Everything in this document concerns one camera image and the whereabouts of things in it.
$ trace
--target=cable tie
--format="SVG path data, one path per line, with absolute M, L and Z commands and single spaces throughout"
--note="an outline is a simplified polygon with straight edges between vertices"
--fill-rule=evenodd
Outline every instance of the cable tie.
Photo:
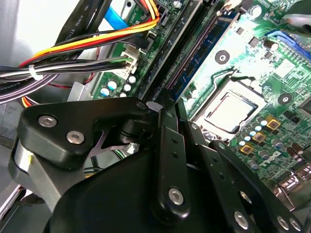
M 39 80 L 42 80 L 42 79 L 43 79 L 43 75 L 39 75 L 39 74 L 37 74 L 37 72 L 35 71 L 35 66 L 34 66 L 34 65 L 29 65 L 28 68 L 29 68 L 29 72 L 30 72 L 31 76 L 32 76 L 35 80 L 39 81 Z

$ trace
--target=yellow wire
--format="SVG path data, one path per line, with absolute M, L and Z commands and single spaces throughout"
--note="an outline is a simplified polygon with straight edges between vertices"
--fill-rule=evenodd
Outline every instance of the yellow wire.
M 151 3 L 151 5 L 152 5 L 152 7 L 153 7 L 153 9 L 154 9 L 154 11 L 155 11 L 155 15 L 156 15 L 157 17 L 159 17 L 160 14 L 159 14 L 159 11 L 157 10 L 157 7 L 156 7 L 155 2 L 154 2 L 153 0 L 150 0 L 150 3 Z
M 150 1 L 149 0 L 145 0 L 145 3 L 147 4 L 147 6 L 149 8 L 149 11 L 150 11 L 150 14 L 151 14 L 151 18 L 155 19 L 156 15 L 155 15 L 155 12 L 154 12 L 154 10 L 152 8 L 152 5 L 151 5 Z
M 24 107 L 25 107 L 25 108 L 28 108 L 27 104 L 26 104 L 25 101 L 24 101 L 24 98 L 21 98 L 21 101 L 22 101 Z
M 42 51 L 36 53 L 34 57 L 41 56 L 41 55 L 43 55 L 45 53 L 50 53 L 50 52 L 53 52 L 53 51 L 63 50 L 63 49 L 69 48 L 69 47 L 78 46 L 78 45 L 81 45 L 81 44 L 84 44 L 84 43 L 89 43 L 89 42 L 93 42 L 93 41 L 97 41 L 97 40 L 107 39 L 107 38 L 110 38 L 110 37 L 113 37 L 113 36 L 128 35 L 128 34 L 131 34 L 131 33 L 139 33 L 139 32 L 143 32 L 143 31 L 146 31 L 146 30 L 150 30 L 151 28 L 156 26 L 156 23 L 159 20 L 160 20 L 159 18 L 156 18 L 155 20 L 152 20 L 151 22 L 146 23 L 147 25 L 150 25 L 150 26 L 147 26 L 147 27 L 144 27 L 143 24 L 142 25 L 136 25 L 136 26 L 129 27 L 128 30 L 120 30 L 120 31 L 117 31 L 117 32 L 114 32 L 114 33 L 104 34 L 104 35 L 100 35 L 100 36 L 97 36 L 97 37 L 88 38 L 88 39 L 84 39 L 84 40 L 68 43 L 68 44 L 65 44 L 65 45 L 61 45 L 61 46 L 56 46 L 56 47 L 52 47 L 52 48 L 49 48 L 49 49 L 45 49 L 45 50 L 42 50 Z

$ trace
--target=white connector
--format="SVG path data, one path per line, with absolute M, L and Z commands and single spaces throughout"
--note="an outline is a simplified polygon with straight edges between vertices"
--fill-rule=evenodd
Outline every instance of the white connector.
M 127 80 L 130 74 L 135 73 L 137 69 L 137 60 L 138 60 L 139 50 L 128 46 L 125 51 L 121 53 L 121 56 L 127 56 L 128 58 L 132 59 L 131 61 L 126 61 L 128 64 L 123 71 L 116 70 L 113 71 L 114 74 L 118 75 L 120 78 Z

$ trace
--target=blue connector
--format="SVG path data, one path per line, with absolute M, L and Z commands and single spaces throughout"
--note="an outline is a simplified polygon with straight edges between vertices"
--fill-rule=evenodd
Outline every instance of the blue connector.
M 311 61 L 311 54 L 305 51 L 300 45 L 297 44 L 296 41 L 294 41 L 288 34 L 282 31 L 278 30 L 273 30 L 269 33 L 265 34 L 266 37 L 272 36 L 276 39 L 279 39 L 280 41 L 284 42 L 288 46 L 292 47 L 293 49 L 296 50 L 300 55 L 303 57 L 307 58 L 308 60 Z

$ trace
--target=motherboard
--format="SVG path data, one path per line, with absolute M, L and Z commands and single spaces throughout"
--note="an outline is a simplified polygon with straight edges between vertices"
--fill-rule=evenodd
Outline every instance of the motherboard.
M 157 1 L 147 49 L 114 47 L 133 69 L 104 73 L 94 98 L 151 101 L 169 89 L 207 141 L 226 142 L 264 182 L 289 192 L 309 180 L 311 26 L 301 31 L 293 18 L 307 1 L 178 2 Z M 135 7 L 128 24 L 145 18 Z

